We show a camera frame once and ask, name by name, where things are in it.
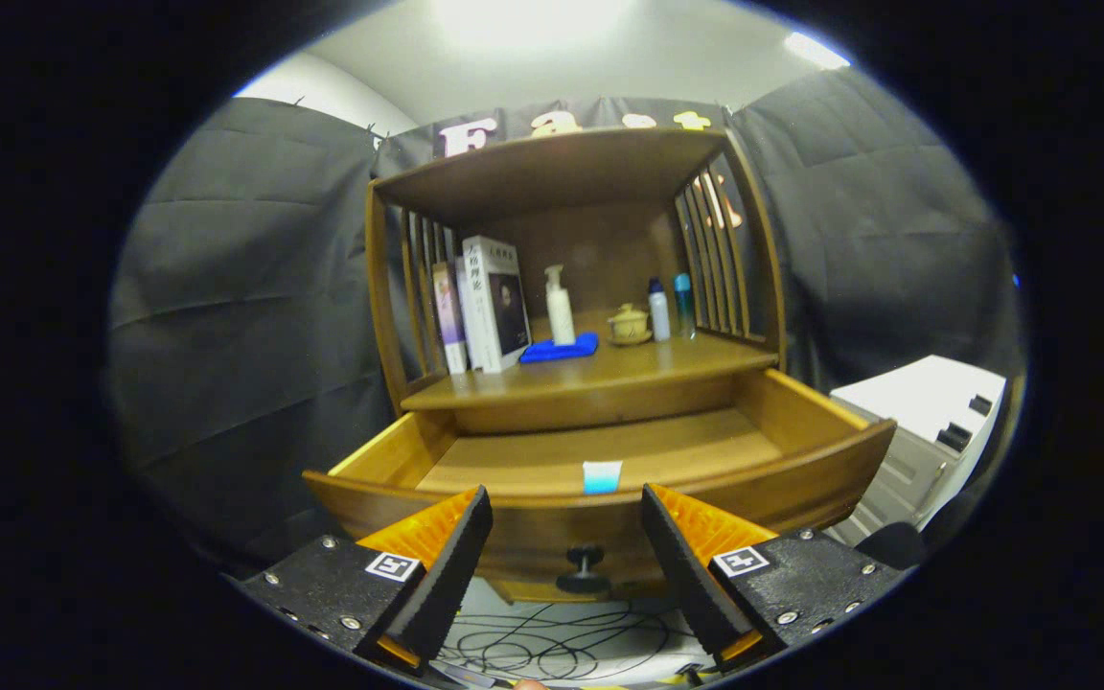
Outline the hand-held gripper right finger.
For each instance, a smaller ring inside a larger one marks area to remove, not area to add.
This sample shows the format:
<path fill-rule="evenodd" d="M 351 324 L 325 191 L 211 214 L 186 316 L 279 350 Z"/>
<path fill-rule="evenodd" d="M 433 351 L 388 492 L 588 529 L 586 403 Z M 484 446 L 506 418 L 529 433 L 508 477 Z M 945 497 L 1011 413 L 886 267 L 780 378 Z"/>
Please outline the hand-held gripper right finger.
<path fill-rule="evenodd" d="M 864 553 L 819 530 L 772 532 L 648 482 L 641 526 L 680 611 L 716 667 L 732 671 L 809 645 L 907 576 L 907 560 Z"/>

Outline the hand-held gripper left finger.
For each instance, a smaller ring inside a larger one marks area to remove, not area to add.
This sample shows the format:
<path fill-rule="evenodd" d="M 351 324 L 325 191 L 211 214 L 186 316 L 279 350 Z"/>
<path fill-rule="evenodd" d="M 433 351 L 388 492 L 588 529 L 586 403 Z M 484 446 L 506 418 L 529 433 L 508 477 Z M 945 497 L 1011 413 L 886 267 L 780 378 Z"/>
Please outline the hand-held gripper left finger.
<path fill-rule="evenodd" d="M 420 677 L 440 655 L 493 527 L 487 490 L 318 484 L 342 521 L 227 584 L 293 631 L 358 664 Z"/>

